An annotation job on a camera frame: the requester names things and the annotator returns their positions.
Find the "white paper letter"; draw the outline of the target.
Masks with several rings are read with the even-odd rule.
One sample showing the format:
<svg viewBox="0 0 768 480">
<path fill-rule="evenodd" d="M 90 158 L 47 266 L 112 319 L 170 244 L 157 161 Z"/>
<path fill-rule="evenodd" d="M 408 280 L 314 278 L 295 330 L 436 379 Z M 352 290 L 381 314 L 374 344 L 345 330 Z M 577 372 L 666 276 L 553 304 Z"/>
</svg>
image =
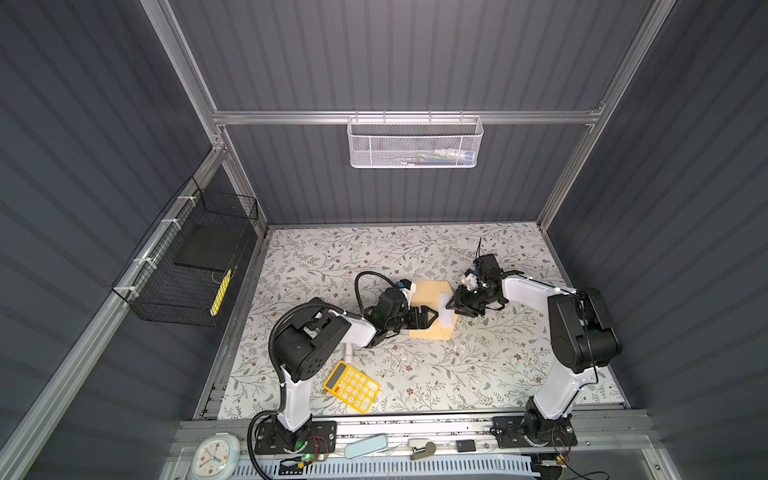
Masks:
<svg viewBox="0 0 768 480">
<path fill-rule="evenodd" d="M 439 321 L 442 328 L 452 329 L 454 327 L 454 312 L 448 307 L 452 298 L 449 292 L 441 292 L 438 301 Z"/>
</svg>

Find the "manila paper envelope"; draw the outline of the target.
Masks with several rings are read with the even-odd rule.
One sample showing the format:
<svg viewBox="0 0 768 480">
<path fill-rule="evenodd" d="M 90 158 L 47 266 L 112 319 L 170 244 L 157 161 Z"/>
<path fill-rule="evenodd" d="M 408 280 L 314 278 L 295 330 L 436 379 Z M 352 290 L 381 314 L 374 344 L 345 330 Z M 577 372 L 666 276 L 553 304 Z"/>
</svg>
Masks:
<svg viewBox="0 0 768 480">
<path fill-rule="evenodd" d="M 416 292 L 411 296 L 412 306 L 426 305 L 438 312 L 438 301 L 440 293 L 449 292 L 453 296 L 452 288 L 447 281 L 415 280 L 413 283 L 417 286 L 417 289 Z M 432 323 L 429 329 L 410 330 L 409 335 L 411 338 L 415 339 L 448 341 L 451 339 L 458 322 L 458 315 L 455 312 L 454 320 L 455 323 L 452 329 L 442 328 L 440 326 L 438 312 L 438 319 Z"/>
</svg>

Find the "white glue stick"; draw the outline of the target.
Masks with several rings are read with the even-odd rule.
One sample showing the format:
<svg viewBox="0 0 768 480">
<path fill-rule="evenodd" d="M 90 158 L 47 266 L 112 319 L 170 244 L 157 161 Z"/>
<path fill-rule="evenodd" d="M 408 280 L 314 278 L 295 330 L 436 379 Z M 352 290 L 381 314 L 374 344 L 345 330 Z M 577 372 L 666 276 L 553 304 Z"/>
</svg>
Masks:
<svg viewBox="0 0 768 480">
<path fill-rule="evenodd" d="M 343 360 L 351 364 L 354 359 L 354 347 L 349 343 L 343 344 Z"/>
</svg>

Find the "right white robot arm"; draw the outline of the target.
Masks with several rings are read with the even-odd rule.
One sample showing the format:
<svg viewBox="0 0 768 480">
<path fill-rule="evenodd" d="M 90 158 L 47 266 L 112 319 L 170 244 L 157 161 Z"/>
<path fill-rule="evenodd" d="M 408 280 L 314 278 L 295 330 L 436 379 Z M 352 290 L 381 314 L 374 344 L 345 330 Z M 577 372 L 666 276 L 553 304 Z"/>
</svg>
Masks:
<svg viewBox="0 0 768 480">
<path fill-rule="evenodd" d="M 520 303 L 548 322 L 557 362 L 526 404 L 522 427 L 528 439 L 561 427 L 579 391 L 598 382 L 598 370 L 622 351 L 613 317 L 599 290 L 561 288 L 519 270 L 503 270 L 493 254 L 479 256 L 465 272 L 446 308 L 467 317 Z"/>
</svg>

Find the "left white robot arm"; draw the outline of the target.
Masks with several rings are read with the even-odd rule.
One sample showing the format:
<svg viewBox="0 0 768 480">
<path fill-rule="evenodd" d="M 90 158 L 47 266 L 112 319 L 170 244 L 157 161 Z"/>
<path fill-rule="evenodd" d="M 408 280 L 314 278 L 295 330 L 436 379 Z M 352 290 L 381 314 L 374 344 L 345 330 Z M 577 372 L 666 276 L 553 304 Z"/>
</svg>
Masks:
<svg viewBox="0 0 768 480">
<path fill-rule="evenodd" d="M 297 305 L 273 327 L 268 354 L 280 384 L 277 421 L 294 434 L 311 422 L 311 379 L 341 344 L 372 348 L 403 330 L 427 330 L 440 313 L 413 306 L 399 286 L 387 288 L 374 306 L 351 313 L 318 297 Z"/>
</svg>

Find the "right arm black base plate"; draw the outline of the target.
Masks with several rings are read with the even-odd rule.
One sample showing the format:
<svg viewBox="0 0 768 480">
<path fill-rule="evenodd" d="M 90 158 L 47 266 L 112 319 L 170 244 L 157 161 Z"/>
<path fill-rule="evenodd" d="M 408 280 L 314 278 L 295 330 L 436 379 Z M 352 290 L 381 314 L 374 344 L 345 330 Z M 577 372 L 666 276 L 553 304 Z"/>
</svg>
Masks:
<svg viewBox="0 0 768 480">
<path fill-rule="evenodd" d="M 496 416 L 492 418 L 490 433 L 500 448 L 578 445 L 571 417 L 550 420 L 529 415 Z"/>
</svg>

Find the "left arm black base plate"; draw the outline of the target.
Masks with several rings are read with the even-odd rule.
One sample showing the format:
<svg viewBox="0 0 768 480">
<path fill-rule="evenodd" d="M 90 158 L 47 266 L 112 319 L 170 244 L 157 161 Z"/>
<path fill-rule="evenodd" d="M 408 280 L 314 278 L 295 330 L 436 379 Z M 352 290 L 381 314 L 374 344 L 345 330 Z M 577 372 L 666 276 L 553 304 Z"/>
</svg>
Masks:
<svg viewBox="0 0 768 480">
<path fill-rule="evenodd" d="M 338 423 L 313 421 L 296 432 L 286 429 L 274 416 L 262 419 L 252 435 L 253 452 L 259 455 L 327 454 L 335 451 Z"/>
</svg>

